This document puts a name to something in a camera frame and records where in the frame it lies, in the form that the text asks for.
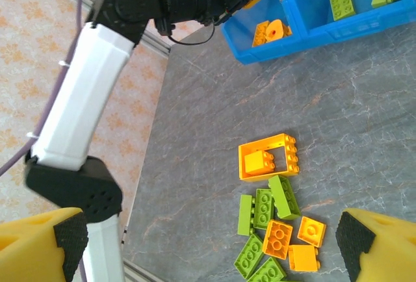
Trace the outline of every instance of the black foam pad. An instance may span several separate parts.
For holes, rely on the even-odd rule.
[[[368,253],[376,234],[361,222],[355,219],[350,213],[344,212],[339,221],[335,233],[345,267],[350,275],[351,282],[356,282],[361,267],[359,256],[361,253]]]
[[[75,214],[54,225],[53,229],[55,230],[57,246],[63,248],[65,253],[64,264],[62,265],[65,280],[70,282],[88,243],[85,215],[83,212]]]

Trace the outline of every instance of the gray marble table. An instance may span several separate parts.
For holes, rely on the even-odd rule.
[[[284,132],[297,139],[291,183],[302,214],[328,225],[320,271],[289,277],[349,281],[335,240],[344,208],[416,222],[415,34],[407,25],[250,66],[221,32],[205,45],[176,45],[126,258],[169,282],[244,281],[233,265],[247,240],[236,234],[239,199],[267,184],[239,181],[237,147]]]

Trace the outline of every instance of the blue plastic bin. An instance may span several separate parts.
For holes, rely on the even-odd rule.
[[[416,21],[416,0],[399,0],[376,9],[371,7],[372,0],[352,1],[357,14],[334,21],[330,0],[261,0],[251,9],[238,11],[222,30],[237,60],[249,64]],[[252,47],[256,25],[275,19],[289,25],[293,35]]]

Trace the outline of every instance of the white cable tie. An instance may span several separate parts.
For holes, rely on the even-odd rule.
[[[35,136],[32,132],[27,133],[26,137],[33,138],[33,139],[39,139],[39,137]]]
[[[66,66],[66,67],[68,67],[68,68],[70,67],[70,64],[66,63],[66,62],[65,62],[65,60],[61,60],[61,61],[59,61],[59,62],[58,62],[58,64],[59,64],[60,66]]]

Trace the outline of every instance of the yellow rectangular frame brick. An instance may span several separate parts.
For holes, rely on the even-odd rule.
[[[275,175],[283,176],[294,176],[299,172],[298,167],[298,157],[296,156],[296,147],[294,144],[296,139],[285,134],[281,133],[276,136],[271,136],[268,138],[260,139],[254,142],[249,142],[247,144],[242,144],[239,146],[239,175],[240,180],[247,182],[255,182],[267,180]],[[271,149],[276,149],[278,147],[285,148],[285,161],[286,161],[286,170],[281,172],[271,172],[263,175],[250,175],[246,172],[244,157],[256,151],[267,151]]]

